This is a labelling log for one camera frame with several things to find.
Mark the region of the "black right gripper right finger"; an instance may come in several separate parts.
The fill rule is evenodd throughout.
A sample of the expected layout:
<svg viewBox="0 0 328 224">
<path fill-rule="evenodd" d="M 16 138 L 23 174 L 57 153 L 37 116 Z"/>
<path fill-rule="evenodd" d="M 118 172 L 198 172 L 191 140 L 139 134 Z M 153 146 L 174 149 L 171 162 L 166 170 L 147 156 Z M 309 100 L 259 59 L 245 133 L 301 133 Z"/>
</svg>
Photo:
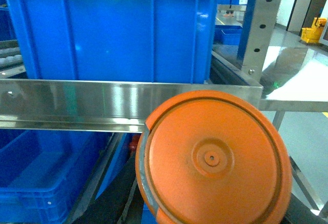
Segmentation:
<svg viewBox="0 0 328 224">
<path fill-rule="evenodd" d="M 306 205 L 304 205 L 295 195 L 291 196 L 289 207 L 281 224 L 302 224 L 316 223 L 326 224 L 327 220 L 315 215 Z"/>
</svg>

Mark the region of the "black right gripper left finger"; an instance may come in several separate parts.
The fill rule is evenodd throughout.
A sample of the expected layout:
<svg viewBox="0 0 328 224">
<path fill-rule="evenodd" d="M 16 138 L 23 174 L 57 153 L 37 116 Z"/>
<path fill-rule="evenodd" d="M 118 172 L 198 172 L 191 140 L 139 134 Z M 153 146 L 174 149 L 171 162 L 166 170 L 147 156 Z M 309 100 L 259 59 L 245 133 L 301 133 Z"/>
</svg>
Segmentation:
<svg viewBox="0 0 328 224">
<path fill-rule="evenodd" d="M 110 185 L 74 223 L 141 223 L 143 205 L 133 154 Z"/>
</svg>

